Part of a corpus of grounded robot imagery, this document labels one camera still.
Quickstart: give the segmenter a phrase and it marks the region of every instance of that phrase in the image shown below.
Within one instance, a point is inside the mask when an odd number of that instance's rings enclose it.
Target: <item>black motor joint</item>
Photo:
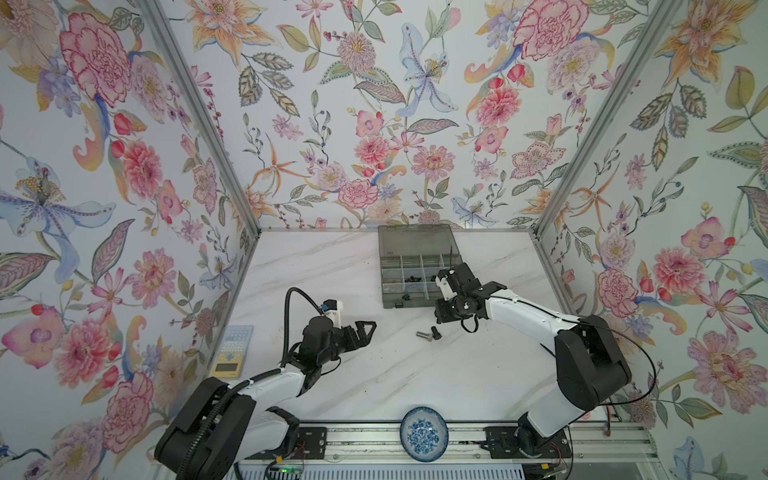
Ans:
[[[326,300],[322,305],[323,310],[336,310],[335,300]],[[312,385],[320,378],[323,365],[337,360],[344,352],[352,352],[371,343],[373,332],[376,330],[376,322],[356,321],[355,328],[333,326],[333,321],[327,316],[315,316],[304,327],[304,335],[299,344],[298,352],[291,352],[289,363],[304,374],[304,385],[301,393],[312,388]]]

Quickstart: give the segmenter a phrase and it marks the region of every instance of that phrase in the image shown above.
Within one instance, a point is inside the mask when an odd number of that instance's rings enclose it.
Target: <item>mounting plate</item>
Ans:
[[[305,460],[323,460],[326,457],[326,437],[328,429],[326,427],[299,427],[299,436],[296,439],[296,445],[304,444],[304,453],[297,452],[293,458]],[[279,457],[281,452],[277,450],[267,450],[251,455],[247,460],[274,460]]]
[[[515,431],[517,427],[485,427],[485,440],[488,442],[488,451],[491,453],[491,458],[528,458],[523,455],[518,449],[512,448],[509,445],[508,439],[515,437]],[[554,443],[560,449],[555,449],[551,444]],[[569,458],[571,456],[571,444],[565,438],[565,432],[561,430],[552,438],[550,442],[547,442],[538,453],[541,453],[542,458]]]

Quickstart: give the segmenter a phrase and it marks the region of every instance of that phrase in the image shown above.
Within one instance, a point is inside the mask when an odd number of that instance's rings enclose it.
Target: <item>robotic arm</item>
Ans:
[[[466,263],[437,276],[443,298],[437,323],[493,319],[530,336],[553,353],[558,384],[518,420],[518,447],[534,455],[566,425],[632,380],[629,365],[605,320],[564,315],[522,299],[496,282],[481,285]]]

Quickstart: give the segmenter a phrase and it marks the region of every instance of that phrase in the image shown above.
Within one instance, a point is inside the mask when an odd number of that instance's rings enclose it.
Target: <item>pink flower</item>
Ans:
[[[357,114],[357,136],[365,137],[366,135],[378,135],[384,126],[384,118],[379,115],[372,114],[369,111],[360,111]]]
[[[211,83],[205,83],[205,81],[210,79],[210,73],[207,71],[204,71],[201,74],[197,74],[197,65],[192,65],[190,67],[190,73],[192,74],[192,77],[195,80],[195,83],[197,83],[198,87],[213,87],[214,84]]]
[[[411,169],[417,175],[424,174],[428,179],[436,182],[446,177],[453,170],[453,159],[456,156],[450,153],[445,147],[438,148],[436,145],[430,145],[429,150],[424,147],[418,147],[419,152],[413,157],[413,166]]]
[[[336,49],[341,61],[356,74],[364,74],[376,63],[373,43],[362,33],[352,32],[339,42]]]
[[[165,254],[165,249],[160,248],[152,252],[144,252],[144,262],[137,261],[134,268],[139,273],[134,273],[127,278],[133,285],[131,292],[136,300],[144,299],[144,308],[148,309],[157,305],[157,298],[166,296],[176,291],[174,280],[176,270],[174,259]]]
[[[725,231],[717,217],[709,217],[696,228],[688,230],[681,238],[684,247],[701,258],[717,258],[728,253]]]
[[[619,270],[607,269],[598,277],[600,300],[615,316],[627,318],[637,310],[637,289],[632,279]]]
[[[53,441],[53,452],[48,462],[48,478],[89,478],[101,461],[103,443],[104,434],[98,419],[70,424]]]
[[[600,45],[589,37],[570,44],[549,61],[547,89],[568,88],[582,80],[600,55]]]
[[[194,142],[187,135],[181,135],[181,147],[190,157],[195,158],[197,156],[197,147],[194,146]]]
[[[312,13],[314,13],[317,18],[320,18],[321,10],[325,11],[333,7],[333,3],[322,2],[322,0],[301,0],[301,1],[304,2],[305,5],[301,5],[300,3],[296,5],[296,10],[300,12],[306,12],[304,15],[301,15],[301,18],[308,17]]]
[[[203,224],[197,220],[182,220],[181,236],[189,243],[197,242],[203,236]]]
[[[487,158],[484,158],[475,163],[475,176],[486,181],[489,178],[498,177],[498,170]]]
[[[123,175],[139,197],[153,197],[163,179],[160,157],[143,141],[129,142],[123,153]]]
[[[37,318],[24,320],[2,336],[2,344],[24,363],[40,369],[51,361],[53,351],[64,332],[61,317],[54,307],[43,310]]]
[[[759,386],[768,381],[766,368],[752,365],[751,360],[757,354],[751,348],[741,349],[739,337],[727,330],[725,336],[717,332],[707,332],[703,344],[697,339],[690,339],[688,356],[697,361],[694,368],[696,383],[694,389],[704,394],[712,394],[712,400],[718,406],[725,406],[725,394],[728,394],[730,408],[738,413],[749,413],[755,403],[766,406],[766,391]]]
[[[123,272],[123,269],[118,268],[118,271],[114,277],[114,282],[112,281],[112,274],[106,272],[104,274],[104,286],[107,288],[101,288],[99,285],[95,285],[93,288],[91,288],[91,293],[99,298],[102,298],[103,300],[99,300],[98,302],[89,305],[88,313],[93,313],[96,310],[103,308],[104,316],[107,316],[112,312],[113,305],[120,305],[123,303],[123,299],[117,297],[118,293],[120,293],[120,290],[122,290],[125,284],[128,282],[128,278],[123,280]]]
[[[525,9],[512,46],[522,45],[521,58],[556,55],[581,33],[588,16],[582,0],[534,0]]]
[[[547,135],[555,137],[563,129],[563,116],[560,114],[547,118]]]
[[[154,62],[143,55],[135,55],[131,62],[131,93],[155,121],[163,123],[167,104],[163,79]]]
[[[480,101],[477,120],[483,127],[505,124],[520,111],[521,103],[518,91],[514,88],[495,88]]]
[[[392,147],[393,150],[400,150],[402,148],[402,151],[408,153],[408,147],[414,147],[419,144],[423,144],[425,138],[416,138],[416,134],[410,134],[408,135],[406,132],[402,132],[400,134],[400,139],[398,140],[397,137],[392,137],[391,139],[393,142],[395,142],[395,145]]]
[[[210,215],[216,208],[216,168],[209,158],[205,165],[197,165],[192,169],[195,188],[192,198],[199,204],[205,205],[205,211]]]
[[[707,278],[704,265],[682,247],[662,248],[656,262],[658,283],[672,293],[691,293]]]
[[[58,384],[73,389],[81,380],[90,382],[107,362],[111,346],[109,329],[103,322],[86,319],[73,325],[61,341],[64,353],[56,356]]]
[[[101,423],[107,450],[120,453],[139,435],[149,418],[153,393],[152,381],[143,372],[135,373],[130,382],[118,383]]]
[[[339,201],[351,208],[363,208],[379,198],[379,188],[370,180],[354,180],[339,189]]]
[[[634,240],[619,233],[614,233],[600,245],[603,264],[608,268],[626,270],[633,254]]]
[[[512,171],[514,178],[533,177],[538,172],[555,164],[565,155],[564,148],[550,148],[549,145],[535,141],[525,152],[512,155],[512,163],[515,169]]]
[[[475,149],[480,151],[483,149],[490,154],[495,154],[502,146],[502,140],[507,137],[507,127],[491,127],[486,128],[485,131],[475,141]]]
[[[131,63],[120,37],[90,13],[69,15],[69,30],[59,35],[61,54],[85,94],[110,107],[125,101],[131,87]]]
[[[717,282],[710,281],[709,295],[705,295],[701,290],[696,289],[696,294],[699,296],[699,299],[712,307],[707,310],[707,316],[712,318],[715,316],[715,313],[719,313],[723,323],[725,323],[725,326],[727,326],[731,332],[736,333],[733,325],[738,326],[745,332],[749,332],[752,329],[752,326],[741,318],[734,316],[734,314],[748,315],[752,313],[751,310],[745,306],[726,306],[736,299],[736,297],[739,296],[739,293],[736,290],[728,290],[722,297],[718,298],[717,290],[719,286],[720,285]]]
[[[160,216],[168,223],[172,217],[176,217],[184,210],[170,180],[163,182],[163,186],[157,189],[157,209],[160,211]]]
[[[365,137],[355,147],[355,157],[368,165],[383,162],[389,155],[389,145],[383,137]]]

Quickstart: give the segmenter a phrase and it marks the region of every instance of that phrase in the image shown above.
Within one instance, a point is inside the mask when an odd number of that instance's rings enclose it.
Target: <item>blue flower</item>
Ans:
[[[422,34],[419,30],[413,26],[413,24],[406,23],[402,26],[402,47],[400,48],[400,62],[402,66],[407,68],[405,81],[413,86],[413,99],[411,103],[404,107],[399,108],[395,113],[399,117],[410,117],[416,113],[416,109],[419,107],[419,102],[425,96],[429,97],[429,103],[437,111],[447,112],[458,110],[454,104],[451,103],[451,98],[438,91],[435,87],[435,82],[439,82],[441,76],[448,68],[448,54],[443,52],[439,58],[428,58],[424,62],[424,67],[419,60],[424,48],[424,41],[422,40]]]
[[[469,223],[470,227],[473,227],[475,223],[480,223],[483,227],[490,227],[494,223],[498,222],[498,220],[483,217],[480,214],[482,212],[482,202],[478,202],[474,205],[471,205],[470,207],[467,207],[467,200],[453,197],[451,199],[451,203],[453,203],[453,211],[459,215],[460,221]]]
[[[387,184],[383,187],[379,187],[379,196],[384,198],[392,198],[397,195],[397,187],[394,184]]]
[[[224,262],[222,261],[221,257],[216,257],[216,267],[214,268],[216,275],[213,275],[210,271],[203,273],[203,275],[200,277],[200,285],[205,286],[210,290],[215,290],[217,288],[221,288],[222,286],[227,290],[232,290],[234,288],[234,284],[230,279],[230,275],[232,275],[234,272],[236,263],[237,258],[232,262],[231,265],[229,265],[227,268],[224,268]]]
[[[80,256],[69,241],[69,234],[76,226],[95,228],[107,223],[114,204],[102,205],[85,202],[76,207],[66,207],[58,202],[65,200],[59,190],[59,180],[50,165],[27,157],[29,170],[16,171],[19,182],[16,188],[24,198],[14,197],[0,189],[0,218],[5,218],[17,237],[31,232],[42,232],[54,237],[61,250],[61,261],[54,274],[56,283],[66,281],[80,264]]]

